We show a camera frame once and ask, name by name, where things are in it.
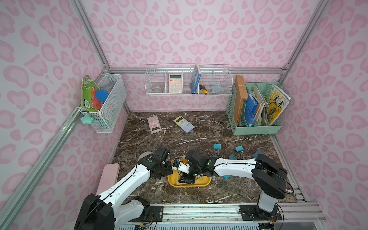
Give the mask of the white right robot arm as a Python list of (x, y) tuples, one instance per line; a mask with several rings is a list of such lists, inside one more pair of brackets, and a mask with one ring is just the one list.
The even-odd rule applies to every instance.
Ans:
[(201, 177), (238, 176), (253, 179), (261, 188), (257, 204), (242, 205), (243, 220), (282, 219), (277, 202), (285, 198), (288, 172), (264, 154), (248, 160), (231, 160), (218, 156), (206, 157), (191, 150), (187, 162), (174, 160), (172, 168), (178, 171), (179, 183), (192, 185)]

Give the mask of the yellow plastic storage box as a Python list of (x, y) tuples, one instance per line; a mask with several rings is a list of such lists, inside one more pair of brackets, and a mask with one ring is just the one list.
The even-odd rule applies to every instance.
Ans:
[(173, 174), (168, 176), (168, 182), (173, 187), (189, 188), (189, 187), (206, 187), (210, 184), (211, 178), (199, 175), (195, 172), (195, 168), (191, 168), (192, 164), (186, 159), (177, 159), (190, 165), (189, 174), (173, 170)]

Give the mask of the white tape roll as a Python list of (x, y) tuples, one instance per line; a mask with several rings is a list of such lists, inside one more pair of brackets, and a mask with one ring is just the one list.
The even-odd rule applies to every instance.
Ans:
[(142, 153), (142, 154), (139, 156), (138, 161), (139, 161), (140, 159), (144, 158), (144, 157), (149, 156), (150, 154), (153, 154), (153, 152), (151, 152), (151, 151), (146, 151), (146, 152)]

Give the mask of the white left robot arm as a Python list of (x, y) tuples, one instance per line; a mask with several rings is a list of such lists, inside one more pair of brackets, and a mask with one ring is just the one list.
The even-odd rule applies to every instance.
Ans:
[(74, 229), (114, 230), (120, 224), (140, 218), (149, 207), (146, 200), (134, 198), (125, 205), (122, 203), (150, 178), (161, 179), (173, 173), (170, 161), (166, 160), (169, 153), (164, 147), (144, 153), (136, 166), (112, 187), (98, 195), (89, 194), (82, 203)]

